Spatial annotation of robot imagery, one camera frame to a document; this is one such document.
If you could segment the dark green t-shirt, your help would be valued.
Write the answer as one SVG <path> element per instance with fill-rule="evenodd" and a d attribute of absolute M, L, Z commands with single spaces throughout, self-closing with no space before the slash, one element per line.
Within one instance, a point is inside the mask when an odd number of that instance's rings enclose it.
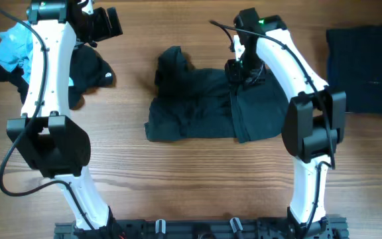
<path fill-rule="evenodd" d="M 258 141 L 281 133 L 288 100 L 270 71 L 262 82 L 234 85 L 224 70 L 192 69 L 179 46 L 158 57 L 145 133 L 149 141 L 236 138 Z"/>

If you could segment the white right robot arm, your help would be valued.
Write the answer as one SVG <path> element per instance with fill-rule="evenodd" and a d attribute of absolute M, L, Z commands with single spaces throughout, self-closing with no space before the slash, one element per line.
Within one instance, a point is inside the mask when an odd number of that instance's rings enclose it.
<path fill-rule="evenodd" d="M 281 136 L 294 164 L 294 192 L 287 212 L 295 237 L 327 229 L 324 191 L 328 169 L 335 169 L 336 147 L 344 138 L 346 94 L 332 92 L 295 47 L 278 16 L 261 18 L 254 8 L 233 20 L 231 51 L 225 71 L 233 84 L 265 82 L 271 72 L 288 100 Z"/>

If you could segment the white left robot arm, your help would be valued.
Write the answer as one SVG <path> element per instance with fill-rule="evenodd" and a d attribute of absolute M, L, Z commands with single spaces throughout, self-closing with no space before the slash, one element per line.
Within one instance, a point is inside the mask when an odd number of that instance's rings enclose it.
<path fill-rule="evenodd" d="M 93 182 L 90 139 L 71 119 L 68 103 L 75 47 L 121 35 L 117 11 L 91 1 L 32 1 L 24 25 L 33 35 L 32 70 L 21 115 L 7 122 L 11 148 L 64 193 L 76 218 L 65 225 L 69 236 L 124 238 Z"/>

